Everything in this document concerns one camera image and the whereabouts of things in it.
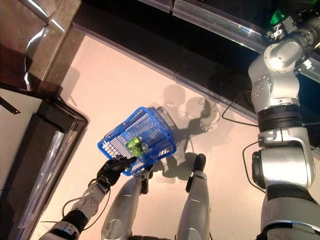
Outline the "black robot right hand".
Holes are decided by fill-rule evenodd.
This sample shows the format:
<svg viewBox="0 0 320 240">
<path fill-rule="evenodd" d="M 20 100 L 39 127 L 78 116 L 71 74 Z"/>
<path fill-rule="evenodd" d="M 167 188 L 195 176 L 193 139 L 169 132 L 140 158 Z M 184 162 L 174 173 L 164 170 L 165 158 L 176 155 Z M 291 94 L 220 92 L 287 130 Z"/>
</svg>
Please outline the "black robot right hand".
<svg viewBox="0 0 320 240">
<path fill-rule="evenodd" d="M 301 9 L 290 14 L 285 20 L 282 21 L 282 25 L 287 34 L 297 31 L 307 24 L 313 18 L 320 16 L 320 9 Z"/>
</svg>

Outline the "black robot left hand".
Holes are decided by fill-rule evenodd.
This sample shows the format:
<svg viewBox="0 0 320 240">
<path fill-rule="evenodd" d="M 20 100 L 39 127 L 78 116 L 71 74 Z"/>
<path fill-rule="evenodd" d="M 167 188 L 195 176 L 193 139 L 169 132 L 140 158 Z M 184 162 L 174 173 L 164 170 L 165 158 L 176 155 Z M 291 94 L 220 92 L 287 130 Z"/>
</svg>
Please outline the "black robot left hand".
<svg viewBox="0 0 320 240">
<path fill-rule="evenodd" d="M 122 155 L 109 159 L 96 175 L 98 183 L 104 188 L 115 185 L 121 173 L 128 169 L 136 160 L 137 157 L 135 156 L 128 158 Z"/>
</svg>

